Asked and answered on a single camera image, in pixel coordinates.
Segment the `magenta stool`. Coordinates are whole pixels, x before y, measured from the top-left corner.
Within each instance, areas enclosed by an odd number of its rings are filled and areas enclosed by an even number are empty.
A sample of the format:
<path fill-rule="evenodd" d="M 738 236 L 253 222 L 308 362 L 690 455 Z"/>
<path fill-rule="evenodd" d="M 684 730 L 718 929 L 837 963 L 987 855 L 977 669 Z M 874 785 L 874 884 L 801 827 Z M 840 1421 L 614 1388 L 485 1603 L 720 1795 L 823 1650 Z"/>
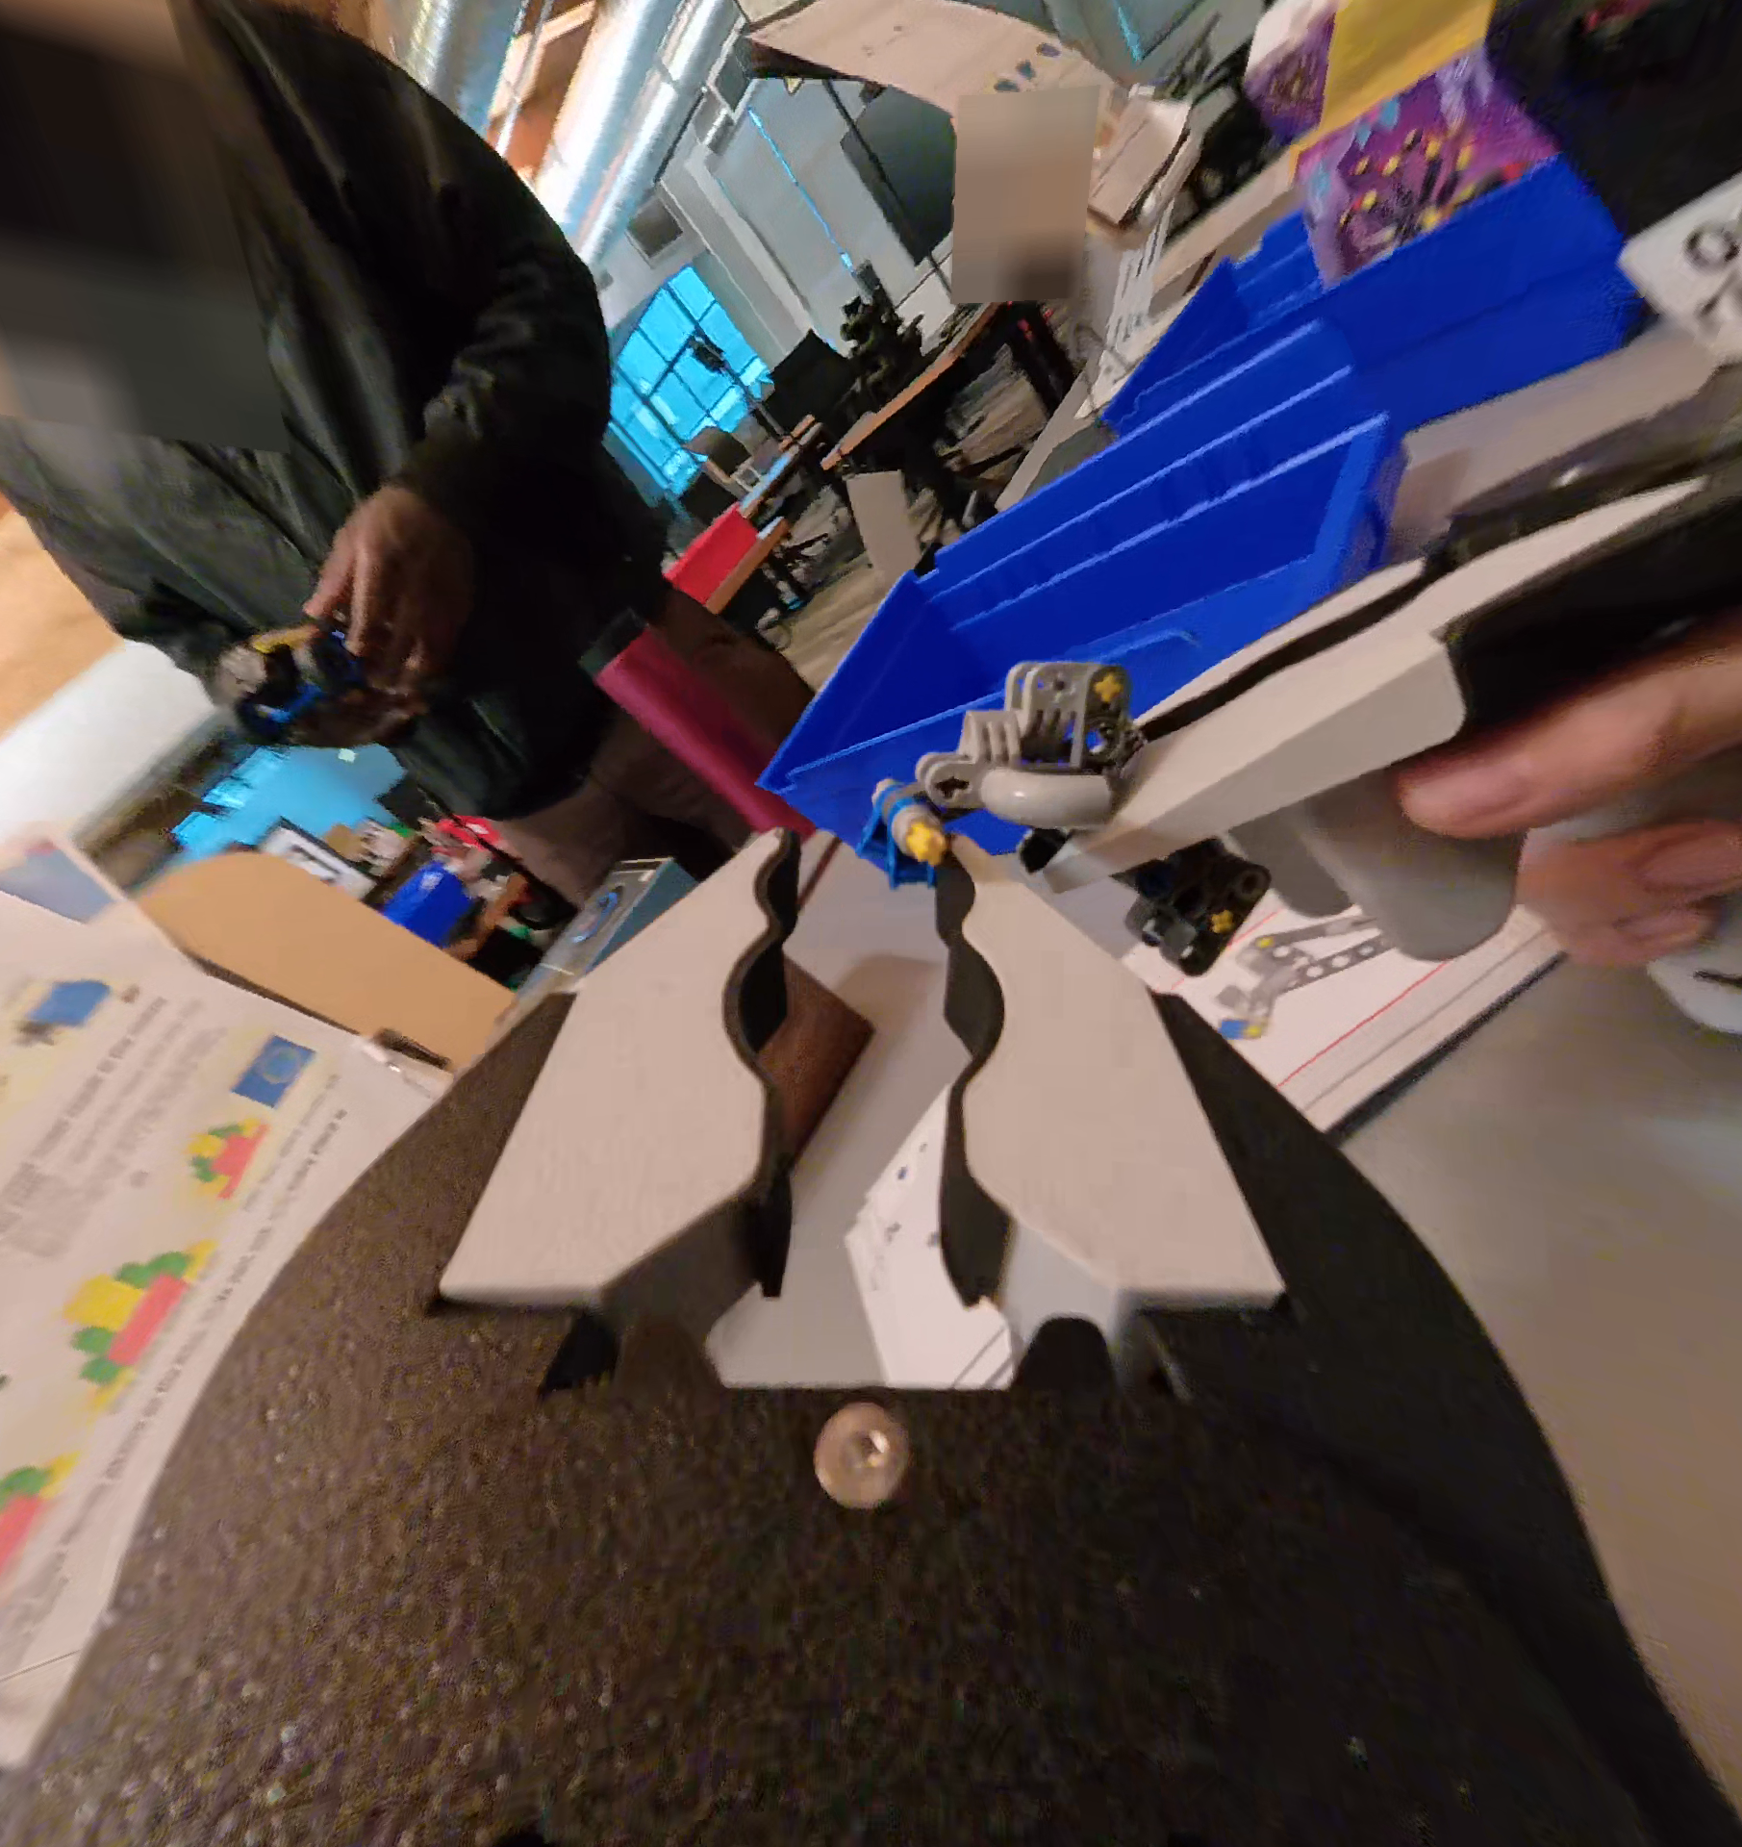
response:
<path fill-rule="evenodd" d="M 580 659 L 614 705 L 723 798 L 757 833 L 810 841 L 815 824 L 766 785 L 773 750 L 742 712 L 674 647 L 621 612 Z"/>

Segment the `grey lego suspension assembly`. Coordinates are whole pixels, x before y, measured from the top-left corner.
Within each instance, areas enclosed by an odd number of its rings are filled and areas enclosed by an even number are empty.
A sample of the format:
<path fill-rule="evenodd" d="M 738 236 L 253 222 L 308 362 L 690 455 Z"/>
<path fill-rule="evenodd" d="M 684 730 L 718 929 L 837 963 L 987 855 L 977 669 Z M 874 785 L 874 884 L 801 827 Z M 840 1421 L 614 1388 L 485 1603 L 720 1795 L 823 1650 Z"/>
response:
<path fill-rule="evenodd" d="M 1131 715 L 1131 680 L 1120 665 L 1021 663 L 998 708 L 970 708 L 959 743 L 916 763 L 910 782 L 874 789 L 856 853 L 891 888 L 933 885 L 954 829 L 990 818 L 1021 829 L 1028 876 L 1078 837 L 1110 822 L 1145 739 Z M 1114 873 L 1134 901 L 1127 928 L 1182 975 L 1203 978 L 1225 955 L 1272 885 L 1263 866 L 1204 841 Z"/>

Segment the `yellow paper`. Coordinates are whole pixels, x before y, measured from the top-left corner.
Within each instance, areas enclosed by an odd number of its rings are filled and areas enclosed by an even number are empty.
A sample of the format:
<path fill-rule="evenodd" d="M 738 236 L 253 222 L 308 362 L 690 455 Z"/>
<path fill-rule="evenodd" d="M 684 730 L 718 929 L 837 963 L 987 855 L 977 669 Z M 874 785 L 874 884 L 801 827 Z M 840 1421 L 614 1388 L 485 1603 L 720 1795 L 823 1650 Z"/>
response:
<path fill-rule="evenodd" d="M 1477 47 L 1494 2 L 1347 2 L 1333 17 L 1321 133 L 1333 133 Z"/>

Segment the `brown flat piece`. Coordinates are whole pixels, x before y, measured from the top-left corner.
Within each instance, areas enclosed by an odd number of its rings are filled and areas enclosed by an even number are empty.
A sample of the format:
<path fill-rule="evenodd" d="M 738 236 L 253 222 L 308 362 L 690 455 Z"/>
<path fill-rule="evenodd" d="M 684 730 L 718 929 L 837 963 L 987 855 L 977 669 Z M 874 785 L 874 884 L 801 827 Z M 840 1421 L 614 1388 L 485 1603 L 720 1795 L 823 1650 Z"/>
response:
<path fill-rule="evenodd" d="M 872 1040 L 872 1028 L 785 952 L 761 957 L 742 978 L 740 1023 L 766 1085 L 782 1154 L 794 1165 Z"/>

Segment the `small blue lego vehicle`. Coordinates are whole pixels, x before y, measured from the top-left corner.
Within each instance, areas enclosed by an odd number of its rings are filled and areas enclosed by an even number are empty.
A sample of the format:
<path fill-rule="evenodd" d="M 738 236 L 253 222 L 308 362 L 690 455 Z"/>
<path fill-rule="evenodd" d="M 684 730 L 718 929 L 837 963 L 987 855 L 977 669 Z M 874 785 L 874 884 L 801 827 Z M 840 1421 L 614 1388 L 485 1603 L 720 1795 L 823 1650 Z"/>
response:
<path fill-rule="evenodd" d="M 355 750 L 372 740 L 365 669 L 345 634 L 320 622 L 231 647 L 208 688 L 237 728 L 262 747 Z"/>

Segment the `large blue plastic bin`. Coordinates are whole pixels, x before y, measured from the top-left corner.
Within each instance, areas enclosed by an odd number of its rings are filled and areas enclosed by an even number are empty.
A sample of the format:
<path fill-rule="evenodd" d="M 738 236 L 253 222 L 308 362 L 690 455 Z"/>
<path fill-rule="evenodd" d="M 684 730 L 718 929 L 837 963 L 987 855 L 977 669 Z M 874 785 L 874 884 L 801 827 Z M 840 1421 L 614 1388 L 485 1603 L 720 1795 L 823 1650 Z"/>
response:
<path fill-rule="evenodd" d="M 761 785 L 855 844 L 877 785 L 957 746 L 1023 663 L 1118 665 L 1143 712 L 1367 577 L 1401 473 L 1383 413 L 1303 446 L 1272 418 L 970 575 L 942 556 L 889 591 Z"/>

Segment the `person's right hand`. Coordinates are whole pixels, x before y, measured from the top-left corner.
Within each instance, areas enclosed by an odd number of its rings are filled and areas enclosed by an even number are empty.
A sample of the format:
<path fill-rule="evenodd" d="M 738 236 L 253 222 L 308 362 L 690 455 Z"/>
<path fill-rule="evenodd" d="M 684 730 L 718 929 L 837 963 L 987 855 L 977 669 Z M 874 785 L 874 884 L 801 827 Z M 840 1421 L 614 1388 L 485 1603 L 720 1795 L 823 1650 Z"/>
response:
<path fill-rule="evenodd" d="M 1742 892 L 1742 819 L 1599 839 L 1538 833 L 1742 751 L 1742 611 L 1530 718 L 1394 776 L 1406 819 L 1460 841 L 1528 839 L 1519 901 L 1573 960 L 1640 969 L 1704 943 Z"/>

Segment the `silver ventilation duct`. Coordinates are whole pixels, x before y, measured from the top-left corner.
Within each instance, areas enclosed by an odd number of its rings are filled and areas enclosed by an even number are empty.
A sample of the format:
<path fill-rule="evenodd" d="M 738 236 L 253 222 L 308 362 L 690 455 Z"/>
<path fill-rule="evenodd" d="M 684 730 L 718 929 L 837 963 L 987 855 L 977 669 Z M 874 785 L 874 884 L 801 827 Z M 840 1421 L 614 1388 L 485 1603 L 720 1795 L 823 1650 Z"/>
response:
<path fill-rule="evenodd" d="M 742 23 L 736 2 L 598 7 L 533 176 L 583 265 L 627 234 Z"/>

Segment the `purple printed box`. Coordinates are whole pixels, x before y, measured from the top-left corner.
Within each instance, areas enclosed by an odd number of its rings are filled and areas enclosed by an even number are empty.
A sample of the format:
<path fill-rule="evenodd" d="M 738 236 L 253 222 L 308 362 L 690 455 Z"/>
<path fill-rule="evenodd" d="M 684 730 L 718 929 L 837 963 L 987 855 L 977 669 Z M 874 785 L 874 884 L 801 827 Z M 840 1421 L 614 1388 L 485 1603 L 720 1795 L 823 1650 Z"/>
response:
<path fill-rule="evenodd" d="M 1552 137 L 1497 77 L 1488 32 L 1384 104 L 1321 133 L 1333 17 L 1344 4 L 1274 4 L 1253 35 L 1242 82 L 1293 165 L 1326 284 L 1383 261 L 1557 157 Z"/>

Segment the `lego instruction booklet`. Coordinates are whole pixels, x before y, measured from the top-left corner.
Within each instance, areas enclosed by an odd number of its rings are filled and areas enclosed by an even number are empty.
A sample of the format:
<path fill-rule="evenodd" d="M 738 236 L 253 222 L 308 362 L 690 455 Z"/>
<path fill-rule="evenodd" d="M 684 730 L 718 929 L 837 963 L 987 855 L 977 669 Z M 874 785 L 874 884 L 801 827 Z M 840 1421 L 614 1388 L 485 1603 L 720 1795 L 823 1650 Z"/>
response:
<path fill-rule="evenodd" d="M 1482 1023 L 1560 960 L 1515 912 L 1499 936 L 1431 963 L 1390 947 L 1362 910 L 1306 915 L 1274 896 L 1201 980 L 1147 946 L 1127 946 L 1107 899 L 1078 920 L 1118 946 L 1156 993 L 1179 995 L 1329 1137 L 1387 1107 Z M 884 1381 L 921 1389 L 1002 1388 L 1017 1342 L 991 1305 L 963 1305 L 940 1257 L 940 1188 L 949 1090 L 931 1098 L 844 1234 Z"/>

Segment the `white panel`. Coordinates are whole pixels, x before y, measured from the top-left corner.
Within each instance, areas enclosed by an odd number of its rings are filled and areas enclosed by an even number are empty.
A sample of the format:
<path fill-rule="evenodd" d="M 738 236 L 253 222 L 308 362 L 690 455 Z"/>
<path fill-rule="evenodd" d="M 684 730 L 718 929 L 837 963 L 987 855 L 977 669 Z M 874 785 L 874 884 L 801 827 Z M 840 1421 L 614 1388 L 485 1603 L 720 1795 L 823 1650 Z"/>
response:
<path fill-rule="evenodd" d="M 853 522 L 881 592 L 914 573 L 925 546 L 902 471 L 856 471 L 844 479 Z"/>

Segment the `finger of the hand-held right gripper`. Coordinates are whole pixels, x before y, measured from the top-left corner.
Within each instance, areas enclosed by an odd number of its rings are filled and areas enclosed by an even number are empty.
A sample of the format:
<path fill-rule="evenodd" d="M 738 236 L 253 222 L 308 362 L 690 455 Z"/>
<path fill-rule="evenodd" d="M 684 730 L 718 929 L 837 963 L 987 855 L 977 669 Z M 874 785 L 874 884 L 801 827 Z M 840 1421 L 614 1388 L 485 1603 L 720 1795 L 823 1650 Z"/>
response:
<path fill-rule="evenodd" d="M 1552 479 L 1581 449 L 1676 416 L 1715 373 L 1711 358 L 1599 358 L 1414 427 L 1403 449 L 1383 565 L 1163 701 L 1143 705 L 1141 721 L 1187 723 L 1203 699 L 1239 691 L 1259 669 L 1294 665 L 1362 632 L 1428 586 L 1441 545 L 1475 502 L 1528 477 Z"/>
<path fill-rule="evenodd" d="M 1655 609 L 1680 592 L 1652 588 L 1668 578 L 1652 552 L 1701 507 L 1701 479 L 1655 479 L 1598 504 L 1550 496 L 1547 522 L 1536 507 L 1475 522 L 1388 617 L 1156 723 L 1114 818 L 1043 878 L 1114 880 L 1573 691 L 1670 630 Z"/>

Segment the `wooden desk black legs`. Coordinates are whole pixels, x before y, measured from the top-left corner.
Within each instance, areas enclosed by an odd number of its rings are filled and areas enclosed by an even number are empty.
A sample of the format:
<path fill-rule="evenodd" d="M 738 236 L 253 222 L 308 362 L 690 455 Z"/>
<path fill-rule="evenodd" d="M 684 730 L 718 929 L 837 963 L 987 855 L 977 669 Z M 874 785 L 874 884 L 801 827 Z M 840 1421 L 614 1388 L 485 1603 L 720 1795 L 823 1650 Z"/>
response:
<path fill-rule="evenodd" d="M 907 489 L 933 499 L 937 528 L 951 525 L 970 533 L 991 521 L 991 499 L 971 473 L 951 465 L 949 421 L 956 399 L 1000 354 L 1014 359 L 1045 413 L 1056 413 L 1075 388 L 1078 370 L 1042 304 L 987 306 L 976 309 L 889 403 L 859 416 L 820 455 L 820 471 L 844 482 L 899 473 Z"/>

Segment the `cardboard box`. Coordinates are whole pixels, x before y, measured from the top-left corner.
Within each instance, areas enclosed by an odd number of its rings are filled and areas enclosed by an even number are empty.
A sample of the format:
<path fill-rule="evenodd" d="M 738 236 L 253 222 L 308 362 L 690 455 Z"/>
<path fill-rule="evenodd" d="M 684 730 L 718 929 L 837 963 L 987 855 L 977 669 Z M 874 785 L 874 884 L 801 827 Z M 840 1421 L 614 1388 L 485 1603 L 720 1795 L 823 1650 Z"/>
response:
<path fill-rule="evenodd" d="M 489 1051 L 517 1008 L 461 960 L 264 853 L 168 870 L 137 901 L 217 978 L 448 1072 Z"/>

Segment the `black monitor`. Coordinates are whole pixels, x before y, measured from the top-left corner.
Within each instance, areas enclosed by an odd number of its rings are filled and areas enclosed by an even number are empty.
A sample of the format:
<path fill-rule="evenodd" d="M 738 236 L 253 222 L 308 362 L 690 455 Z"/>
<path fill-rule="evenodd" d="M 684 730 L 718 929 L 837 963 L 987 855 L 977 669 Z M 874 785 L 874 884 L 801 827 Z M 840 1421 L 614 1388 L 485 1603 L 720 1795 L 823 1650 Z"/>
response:
<path fill-rule="evenodd" d="M 842 150 L 910 260 L 930 265 L 954 228 L 951 115 L 904 91 L 838 82 L 850 118 Z"/>

